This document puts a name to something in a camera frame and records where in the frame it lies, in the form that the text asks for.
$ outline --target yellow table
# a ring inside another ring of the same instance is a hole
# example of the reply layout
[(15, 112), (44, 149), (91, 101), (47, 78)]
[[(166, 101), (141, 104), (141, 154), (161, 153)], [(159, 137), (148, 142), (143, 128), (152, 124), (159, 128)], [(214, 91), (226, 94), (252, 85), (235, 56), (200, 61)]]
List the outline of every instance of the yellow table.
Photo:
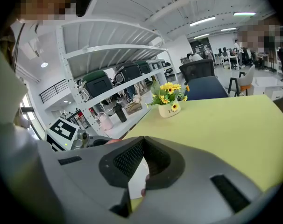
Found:
[(164, 119), (158, 108), (126, 135), (153, 136), (211, 152), (262, 191), (283, 180), (283, 114), (265, 95), (180, 102)]

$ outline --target black slot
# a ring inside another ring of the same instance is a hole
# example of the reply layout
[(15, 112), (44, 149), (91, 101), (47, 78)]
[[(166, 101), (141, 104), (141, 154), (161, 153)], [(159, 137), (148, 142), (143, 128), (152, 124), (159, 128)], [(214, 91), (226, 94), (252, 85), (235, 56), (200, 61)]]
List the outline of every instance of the black slot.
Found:
[(224, 175), (216, 175), (211, 181), (235, 213), (250, 204), (250, 201)]
[(74, 156), (74, 157), (70, 157), (70, 158), (66, 158), (66, 159), (59, 159), (58, 162), (59, 162), (60, 165), (65, 165), (65, 164), (77, 162), (77, 161), (80, 161), (80, 160), (82, 160), (81, 157)]

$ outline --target shelf rack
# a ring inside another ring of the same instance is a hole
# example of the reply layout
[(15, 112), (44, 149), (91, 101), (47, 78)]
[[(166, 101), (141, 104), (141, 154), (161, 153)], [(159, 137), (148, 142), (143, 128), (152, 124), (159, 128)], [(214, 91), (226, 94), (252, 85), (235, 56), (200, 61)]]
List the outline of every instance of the shelf rack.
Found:
[[(127, 116), (124, 111), (127, 117), (127, 121), (124, 123), (119, 122), (118, 117), (113, 115), (111, 120), (114, 127), (105, 132), (89, 112), (89, 108), (137, 82), (160, 73), (164, 75), (166, 69), (173, 68), (173, 62), (167, 49), (147, 45), (159, 34), (136, 24), (108, 19), (78, 20), (57, 26), (56, 36), (59, 59), (67, 84), (78, 108), (91, 125), (90, 135), (120, 138), (149, 110), (142, 105), (143, 108), (140, 111), (130, 116)], [(168, 53), (171, 66), (156, 69), (114, 87), (86, 103), (82, 100), (75, 85), (77, 79), (90, 72), (109, 69), (124, 62), (149, 60), (162, 52)], [(151, 96), (147, 95), (146, 97), (149, 99), (147, 102), (150, 102)]]

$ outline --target fluorescent light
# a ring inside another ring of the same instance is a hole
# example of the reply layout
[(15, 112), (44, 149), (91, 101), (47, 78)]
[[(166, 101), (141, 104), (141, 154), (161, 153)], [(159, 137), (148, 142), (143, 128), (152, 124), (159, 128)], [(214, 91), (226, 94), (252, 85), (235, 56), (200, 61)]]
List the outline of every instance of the fluorescent light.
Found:
[(48, 66), (47, 62), (43, 62), (42, 65), (41, 65), (41, 67), (43, 67), (43, 68), (46, 67), (46, 66)]
[(236, 30), (236, 28), (221, 29), (220, 31), (224, 32), (224, 31), (231, 31), (231, 30)]
[(210, 34), (207, 33), (207, 34), (204, 34), (204, 35), (199, 35), (199, 36), (194, 37), (193, 39), (198, 39), (198, 38), (200, 38), (200, 37), (207, 36), (207, 35), (210, 35)]
[(203, 19), (203, 20), (200, 20), (200, 21), (196, 21), (196, 22), (194, 22), (194, 23), (191, 23), (190, 26), (192, 27), (192, 26), (195, 26), (195, 25), (200, 24), (200, 23), (202, 23), (202, 22), (210, 21), (210, 20), (214, 20), (214, 19), (215, 19), (215, 17), (209, 17), (209, 18), (206, 18), (206, 19)]
[(234, 16), (253, 16), (255, 13), (234, 13)]

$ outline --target floor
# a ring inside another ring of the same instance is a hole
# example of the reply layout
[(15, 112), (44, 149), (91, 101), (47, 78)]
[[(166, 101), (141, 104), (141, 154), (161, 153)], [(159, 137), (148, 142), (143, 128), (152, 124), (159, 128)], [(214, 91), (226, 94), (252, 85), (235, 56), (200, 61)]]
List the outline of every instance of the floor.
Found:
[[(214, 68), (214, 73), (215, 73), (215, 76), (217, 76), (217, 78), (219, 79), (219, 81), (225, 85), (226, 83), (228, 83), (230, 81), (230, 77), (239, 77), (239, 72), (240, 71), (243, 71), (245, 73), (247, 73), (249, 70), (249, 66), (243, 68), (243, 69), (240, 69), (240, 70), (235, 70), (235, 69), (232, 69), (232, 71), (230, 71), (229, 69), (226, 69), (226, 68), (223, 68), (222, 66), (220, 65), (217, 65), (215, 68)], [(269, 71), (269, 70), (258, 70), (258, 69), (255, 69), (255, 73), (254, 73), (254, 77), (270, 77), (270, 76), (273, 76), (279, 80), (281, 80), (283, 77), (281, 74), (276, 74)], [(179, 83), (182, 85), (182, 87), (184, 87), (184, 83), (185, 83), (185, 80), (182, 76), (181, 73), (178, 73), (177, 74), (177, 77), (178, 77), (178, 80), (179, 80)], [(169, 77), (167, 78), (167, 81), (168, 82), (174, 82), (175, 81), (175, 76), (172, 76), (172, 77)], [(231, 92), (230, 93), (230, 96), (234, 96), (235, 92)]]

